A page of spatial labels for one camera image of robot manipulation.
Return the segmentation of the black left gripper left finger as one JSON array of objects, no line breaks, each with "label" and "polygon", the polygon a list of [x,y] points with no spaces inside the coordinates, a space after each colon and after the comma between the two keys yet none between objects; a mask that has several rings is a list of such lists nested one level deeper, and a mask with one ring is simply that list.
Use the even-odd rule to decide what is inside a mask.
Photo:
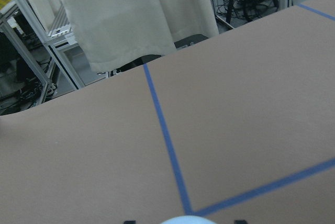
[{"label": "black left gripper left finger", "polygon": [[124,224],[136,224],[135,220],[126,220],[124,221]]}]

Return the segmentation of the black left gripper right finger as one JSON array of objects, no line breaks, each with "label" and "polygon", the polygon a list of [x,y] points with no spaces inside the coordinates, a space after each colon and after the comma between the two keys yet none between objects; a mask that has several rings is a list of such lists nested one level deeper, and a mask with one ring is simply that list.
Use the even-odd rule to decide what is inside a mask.
[{"label": "black left gripper right finger", "polygon": [[248,222],[246,220],[244,220],[244,219],[242,219],[242,220],[234,220],[233,223],[234,224],[248,224]]}]

